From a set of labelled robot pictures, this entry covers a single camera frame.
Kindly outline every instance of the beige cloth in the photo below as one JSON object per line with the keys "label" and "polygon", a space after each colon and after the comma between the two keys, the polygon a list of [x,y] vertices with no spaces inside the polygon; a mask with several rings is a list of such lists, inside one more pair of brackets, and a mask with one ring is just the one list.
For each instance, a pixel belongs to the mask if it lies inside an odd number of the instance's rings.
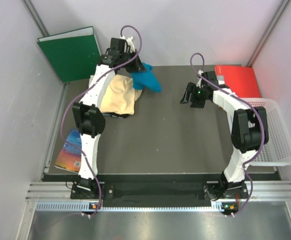
{"label": "beige cloth", "polygon": [[105,91],[100,111],[101,113],[133,115],[135,113],[135,101],[141,93],[142,90],[133,88],[131,77],[117,74]]}

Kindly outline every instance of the cable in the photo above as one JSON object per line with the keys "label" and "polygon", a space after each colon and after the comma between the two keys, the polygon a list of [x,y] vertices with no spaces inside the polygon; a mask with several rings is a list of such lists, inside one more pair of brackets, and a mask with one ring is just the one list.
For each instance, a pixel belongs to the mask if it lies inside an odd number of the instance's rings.
{"label": "cable", "polygon": [[239,194],[237,192],[235,193],[235,203],[239,207],[240,198],[239,198]]}
{"label": "cable", "polygon": [[68,182],[65,182],[65,186],[66,186],[68,189],[72,190],[72,188],[68,187]]}
{"label": "cable", "polygon": [[[139,31],[138,31],[134,26],[131,26],[131,25],[125,25],[125,26],[123,26],[123,27],[121,28],[121,30],[120,30],[120,35],[121,35],[121,37],[123,37],[123,30],[126,29],[126,28],[131,28],[131,29],[133,29],[133,30],[136,32],[136,34],[138,35],[138,37],[139,37],[139,42],[140,42],[139,51],[137,51],[136,54],[135,54],[135,55],[134,55],[130,60],[128,60],[128,61],[126,61],[126,62],[124,62],[124,63],[122,63],[122,64],[120,64],[120,65],[118,65],[118,66],[115,66],[114,68],[111,68],[110,70],[108,70],[108,71],[106,71],[105,73],[103,73],[103,74],[102,74],[102,75],[101,75],[101,76],[100,76],[100,77],[95,81],[95,83],[94,83],[91,87],[89,87],[87,90],[83,91],[83,92],[80,93],[78,96],[76,96],[74,99],[72,99],[72,101],[69,103],[69,105],[66,107],[66,109],[65,109],[65,111],[64,111],[64,114],[63,114],[63,116],[62,116],[62,120],[61,120],[61,125],[60,125],[60,135],[61,135],[61,139],[62,139],[65,143],[69,144],[70,146],[72,146],[72,147],[78,149],[78,150],[81,152],[81,154],[83,154],[84,159],[85,159],[85,162],[86,162],[86,164],[87,164],[89,170],[91,171],[91,173],[92,173],[92,175],[93,175],[93,177],[94,177],[94,179],[95,179],[95,181],[96,181],[96,184],[97,184],[97,187],[98,187],[98,190],[99,190],[99,200],[98,200],[98,205],[97,205],[97,207],[96,207],[96,210],[94,211],[93,214],[91,214],[91,217],[94,216],[95,214],[97,214],[98,210],[100,210],[100,208],[101,208],[101,204],[102,204],[102,190],[101,190],[101,185],[100,185],[100,182],[99,182],[99,180],[98,180],[98,178],[97,178],[95,172],[93,171],[91,165],[89,164],[89,161],[88,161],[88,158],[87,158],[86,153],[85,153],[84,151],[82,151],[81,148],[77,147],[76,145],[72,144],[71,142],[68,142],[67,139],[64,137],[64,124],[65,124],[65,119],[66,119],[66,116],[67,116],[67,114],[68,114],[70,108],[72,107],[72,105],[73,105],[73,104],[74,104],[78,99],[82,98],[82,97],[83,97],[87,92],[89,92],[91,89],[93,89],[93,88],[98,84],[98,82],[99,82],[99,81],[100,81],[104,76],[106,76],[108,73],[110,73],[110,72],[112,72],[112,71],[115,71],[115,70],[117,70],[117,69],[120,69],[120,68],[122,68],[123,66],[125,66],[125,65],[127,65],[127,64],[129,64],[129,63],[131,63],[131,62],[132,62],[133,60],[135,60],[135,59],[138,57],[138,55],[140,54],[141,49],[142,49],[142,37],[141,37],[140,32],[139,32]],[[62,217],[60,220],[56,221],[56,222],[55,222],[52,226],[50,226],[48,229],[46,229],[45,231],[43,231],[43,233],[48,232],[48,231],[49,231],[53,226],[55,226],[55,225],[58,224],[59,222],[63,221],[65,218],[67,218],[67,217],[69,217],[69,216],[72,216],[72,215],[75,215],[75,214],[74,214],[74,213],[70,213],[70,214],[68,214],[68,215],[66,215],[66,216],[64,216],[64,217]]]}
{"label": "cable", "polygon": [[255,155],[251,159],[245,161],[242,164],[242,168],[243,168],[243,171],[244,171],[244,175],[249,179],[249,181],[251,183],[250,193],[249,193],[246,201],[242,205],[242,207],[233,215],[233,216],[236,216],[236,215],[238,215],[246,207],[246,205],[248,204],[248,202],[249,202],[249,200],[250,200],[250,198],[252,196],[252,192],[253,192],[253,189],[254,189],[254,185],[253,185],[252,178],[249,176],[249,174],[248,174],[248,172],[246,170],[246,165],[249,164],[249,163],[251,163],[252,161],[254,161],[260,155],[260,153],[261,153],[261,151],[262,151],[262,149],[264,147],[264,142],[265,142],[265,137],[266,137],[265,136],[265,127],[264,127],[264,124],[263,124],[263,122],[261,120],[261,117],[260,117],[258,111],[250,103],[248,103],[247,101],[245,101],[245,100],[237,97],[236,95],[230,94],[229,92],[223,90],[222,88],[220,88],[219,86],[215,85],[213,82],[209,81],[208,79],[206,79],[205,77],[203,77],[201,74],[198,73],[198,71],[196,70],[195,66],[193,65],[193,58],[196,55],[199,55],[202,58],[203,64],[205,62],[204,56],[201,53],[199,53],[199,52],[196,52],[196,53],[194,53],[191,56],[191,58],[190,58],[190,65],[191,65],[193,71],[195,72],[195,74],[198,75],[200,78],[202,78],[209,85],[213,86],[214,88],[216,88],[216,89],[220,90],[221,92],[223,92],[223,93],[231,96],[232,98],[238,100],[239,102],[247,105],[253,111],[253,113],[255,114],[255,116],[256,116],[256,118],[257,118],[257,120],[259,122],[259,125],[260,125],[260,130],[261,130],[261,143],[260,143],[260,147],[259,147],[258,151],[255,153]]}

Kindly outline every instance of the metal floor panel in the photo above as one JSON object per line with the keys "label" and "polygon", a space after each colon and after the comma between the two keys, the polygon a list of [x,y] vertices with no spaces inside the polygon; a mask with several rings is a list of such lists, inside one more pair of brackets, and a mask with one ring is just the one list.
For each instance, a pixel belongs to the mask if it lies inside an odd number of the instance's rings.
{"label": "metal floor panel", "polygon": [[88,219],[68,212],[35,212],[29,240],[291,240],[284,202],[251,202],[235,218],[216,212],[99,212]]}

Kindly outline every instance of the aluminum frame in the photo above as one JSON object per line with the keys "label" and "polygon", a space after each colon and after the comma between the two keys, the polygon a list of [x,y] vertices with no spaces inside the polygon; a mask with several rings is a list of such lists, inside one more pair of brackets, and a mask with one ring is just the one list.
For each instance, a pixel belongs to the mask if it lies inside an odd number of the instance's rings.
{"label": "aluminum frame", "polygon": [[291,2],[291,0],[282,0],[281,1],[280,6],[277,8],[272,20],[270,21],[269,25],[267,26],[265,32],[263,33],[263,35],[261,37],[259,43],[257,44],[255,50],[253,51],[252,56],[250,57],[250,60],[246,65],[247,67],[252,67],[252,65],[255,63],[257,57],[259,56],[262,49],[266,45],[269,37],[271,36],[271,33],[273,32],[273,30],[277,26],[280,18],[284,14],[284,12],[287,9],[287,7],[289,6],[290,2]]}
{"label": "aluminum frame", "polygon": [[55,115],[53,117],[53,119],[54,119],[53,125],[52,125],[52,129],[50,132],[49,143],[47,145],[47,149],[46,149],[45,156],[44,156],[44,163],[42,166],[42,172],[41,172],[40,177],[39,177],[40,180],[43,178],[44,174],[47,174],[49,172],[50,163],[52,160],[55,144],[57,141],[60,122],[61,122],[62,115],[64,112],[64,107],[66,104],[69,87],[70,87],[69,83],[65,83],[63,85],[62,93],[61,93],[61,96],[59,99],[59,104],[58,104],[59,107],[58,107],[57,112],[55,113]]}
{"label": "aluminum frame", "polygon": [[[285,202],[291,219],[291,181],[254,181],[251,202]],[[73,205],[74,203],[97,204],[98,199],[74,200],[70,199],[71,190],[66,187],[65,182],[32,182],[29,186],[25,199],[24,212],[19,231],[15,239],[28,239],[31,224],[37,206],[42,203],[55,205]],[[220,200],[212,204],[212,207],[103,207],[101,212],[217,212],[219,211]],[[48,207],[48,211],[58,211],[53,206]]]}
{"label": "aluminum frame", "polygon": [[44,23],[42,22],[35,6],[33,5],[31,0],[21,0],[25,6],[25,8],[28,10],[28,12],[31,15],[31,18],[33,19],[35,25],[37,26],[37,28],[40,30],[40,32],[42,33],[42,35],[44,37],[48,37],[49,33],[44,25]]}

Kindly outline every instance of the book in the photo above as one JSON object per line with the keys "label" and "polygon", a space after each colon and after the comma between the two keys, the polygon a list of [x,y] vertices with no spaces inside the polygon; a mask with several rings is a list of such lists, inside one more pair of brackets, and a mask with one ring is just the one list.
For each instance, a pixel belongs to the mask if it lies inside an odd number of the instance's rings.
{"label": "book", "polygon": [[41,37],[37,44],[61,82],[89,79],[95,74],[100,49],[92,26]]}
{"label": "book", "polygon": [[[66,140],[81,149],[82,143],[78,129],[71,129]],[[78,173],[81,166],[81,151],[79,149],[65,142],[54,163],[54,166],[58,169]]]}
{"label": "book", "polygon": [[261,98],[255,71],[252,67],[216,65],[215,75],[222,78],[240,98]]}

